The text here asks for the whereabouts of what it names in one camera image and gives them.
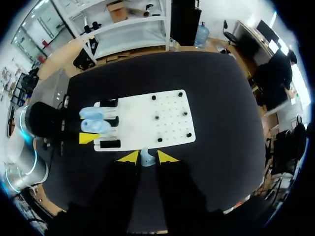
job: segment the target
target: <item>white plastic part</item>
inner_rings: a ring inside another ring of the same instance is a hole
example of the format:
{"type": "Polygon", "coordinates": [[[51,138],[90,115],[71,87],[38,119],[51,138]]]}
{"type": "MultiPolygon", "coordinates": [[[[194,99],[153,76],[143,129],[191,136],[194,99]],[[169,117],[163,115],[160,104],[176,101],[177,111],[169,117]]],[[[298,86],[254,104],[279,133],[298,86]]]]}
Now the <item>white plastic part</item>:
{"type": "Polygon", "coordinates": [[[151,156],[148,153],[147,147],[145,147],[141,150],[140,156],[141,156],[141,166],[143,166],[143,167],[152,166],[156,163],[156,158],[154,156],[151,156]]]}
{"type": "Polygon", "coordinates": [[[162,148],[192,143],[196,140],[188,98],[184,90],[120,98],[117,108],[103,107],[103,112],[108,116],[118,116],[119,125],[94,140],[95,151],[162,148]],[[100,141],[117,139],[121,141],[120,148],[100,147],[100,141]]]}

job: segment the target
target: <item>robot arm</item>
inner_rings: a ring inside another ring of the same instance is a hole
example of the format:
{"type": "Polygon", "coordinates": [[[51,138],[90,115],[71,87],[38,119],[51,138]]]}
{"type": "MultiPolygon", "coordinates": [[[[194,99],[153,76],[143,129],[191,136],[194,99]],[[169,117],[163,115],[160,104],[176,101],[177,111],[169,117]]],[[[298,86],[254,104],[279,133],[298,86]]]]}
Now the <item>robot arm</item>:
{"type": "Polygon", "coordinates": [[[24,188],[44,182],[48,167],[33,147],[33,135],[26,125],[31,106],[20,107],[15,112],[15,129],[10,137],[6,153],[10,160],[3,176],[8,194],[14,196],[24,188]]]}

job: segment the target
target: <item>wooden floor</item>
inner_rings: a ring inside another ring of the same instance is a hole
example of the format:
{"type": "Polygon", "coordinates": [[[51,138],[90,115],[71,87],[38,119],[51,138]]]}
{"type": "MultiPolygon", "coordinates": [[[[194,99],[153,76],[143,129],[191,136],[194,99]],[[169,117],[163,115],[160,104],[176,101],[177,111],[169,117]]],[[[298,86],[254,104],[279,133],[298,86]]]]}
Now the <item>wooden floor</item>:
{"type": "MultiPolygon", "coordinates": [[[[218,53],[218,51],[215,47],[215,45],[217,45],[217,44],[226,46],[227,42],[224,42],[221,40],[216,40],[216,39],[210,39],[209,44],[207,45],[207,47],[203,51],[217,52],[218,53]]],[[[237,50],[237,48],[232,46],[232,45],[228,45],[227,49],[237,59],[237,62],[240,65],[245,77],[249,78],[250,76],[252,76],[254,71],[256,70],[256,65],[253,62],[253,60],[250,60],[250,59],[243,57],[242,54],[237,50]]],[[[73,76],[81,73],[81,71],[73,65],[73,60],[78,56],[78,54],[80,53],[81,50],[82,50],[82,47],[80,46],[78,41],[74,39],[74,40],[70,41],[69,43],[67,43],[66,45],[59,48],[54,53],[52,53],[47,58],[46,62],[44,64],[42,64],[40,67],[40,70],[38,72],[38,76],[39,76],[40,80],[47,79],[51,74],[53,74],[55,71],[57,71],[60,68],[64,68],[66,71],[66,74],[69,77],[73,77],[73,76]]],[[[194,47],[182,47],[180,49],[180,51],[199,51],[199,49],[196,49],[194,47]]],[[[162,52],[165,52],[165,49],[163,47],[153,47],[153,48],[132,50],[130,52],[130,55],[120,57],[116,60],[109,61],[108,57],[103,58],[103,59],[98,61],[98,65],[96,67],[104,65],[106,63],[114,63],[118,60],[128,59],[131,57],[136,57],[136,56],[145,55],[145,54],[152,54],[152,53],[162,53],[162,52]]],[[[265,135],[265,137],[269,137],[270,136],[270,134],[269,134],[270,128],[272,128],[273,126],[278,124],[277,116],[275,114],[273,114],[271,116],[264,117],[263,114],[264,114],[265,110],[259,106],[257,106],[257,107],[259,109],[259,112],[261,113],[261,120],[262,120],[262,125],[264,128],[264,135],[265,135]]],[[[35,198],[38,200],[38,202],[42,206],[44,206],[53,215],[56,215],[59,211],[62,210],[59,207],[57,207],[56,205],[54,205],[52,202],[50,202],[49,199],[47,199],[41,185],[39,185],[39,187],[38,187],[38,192],[37,192],[37,195],[35,196],[35,198]]]]}

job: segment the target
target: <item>black table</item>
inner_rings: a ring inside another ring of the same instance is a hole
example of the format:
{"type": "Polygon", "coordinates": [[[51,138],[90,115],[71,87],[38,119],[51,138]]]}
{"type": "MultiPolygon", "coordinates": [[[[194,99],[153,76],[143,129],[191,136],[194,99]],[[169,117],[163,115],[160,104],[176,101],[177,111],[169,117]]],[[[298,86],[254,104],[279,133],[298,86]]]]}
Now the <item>black table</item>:
{"type": "MultiPolygon", "coordinates": [[[[259,186],[265,164],[257,104],[234,58],[205,52],[135,57],[73,77],[67,94],[69,109],[79,112],[103,99],[175,89],[187,93],[196,141],[160,150],[189,163],[193,179],[207,196],[209,211],[226,210],[259,186]]],[[[49,153],[38,153],[50,163],[49,153]]],[[[52,159],[43,184],[47,197],[63,209],[69,202],[86,205],[105,165],[129,153],[96,152],[92,142],[66,142],[64,156],[52,159]]],[[[165,229],[155,167],[142,168],[129,230],[165,229]]]]}

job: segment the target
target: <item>white shelf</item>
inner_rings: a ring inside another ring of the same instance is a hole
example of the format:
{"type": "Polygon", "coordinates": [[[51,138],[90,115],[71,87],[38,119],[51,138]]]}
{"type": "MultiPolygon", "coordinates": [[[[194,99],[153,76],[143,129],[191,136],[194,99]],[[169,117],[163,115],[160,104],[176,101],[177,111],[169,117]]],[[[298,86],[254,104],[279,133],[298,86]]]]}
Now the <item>white shelf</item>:
{"type": "Polygon", "coordinates": [[[164,45],[165,50],[169,50],[172,0],[125,0],[126,8],[145,9],[145,6],[151,3],[155,6],[155,10],[161,11],[161,16],[143,18],[129,14],[127,20],[117,23],[113,22],[106,7],[106,4],[113,0],[80,0],[81,3],[52,1],[60,16],[95,63],[98,58],[136,48],[164,45]],[[79,14],[86,17],[89,24],[98,22],[101,27],[81,35],[86,22],[81,18],[75,18],[79,14]],[[95,36],[99,42],[95,55],[85,44],[92,36],[95,36]]]}
{"type": "Polygon", "coordinates": [[[106,32],[100,38],[94,57],[99,59],[126,50],[162,45],[166,45],[163,34],[155,27],[148,29],[141,23],[129,29],[119,28],[106,32]]]}
{"type": "Polygon", "coordinates": [[[80,5],[80,6],[77,6],[76,9],[70,11],[68,13],[68,17],[71,18],[71,17],[73,17],[75,15],[78,15],[82,11],[84,11],[85,9],[87,9],[87,8],[89,8],[91,6],[94,6],[94,5],[96,5],[96,4],[100,3],[100,2],[103,2],[103,1],[107,1],[107,0],[90,0],[89,2],[84,3],[84,4],[80,5]]]}
{"type": "Polygon", "coordinates": [[[129,15],[127,20],[120,21],[117,23],[111,23],[109,25],[102,25],[99,29],[92,31],[91,33],[82,35],[82,38],[87,39],[96,34],[103,33],[108,30],[116,29],[119,27],[138,24],[142,22],[153,22],[153,21],[166,21],[166,17],[165,16],[151,16],[151,17],[144,18],[144,17],[135,16],[135,15],[129,15]]]}

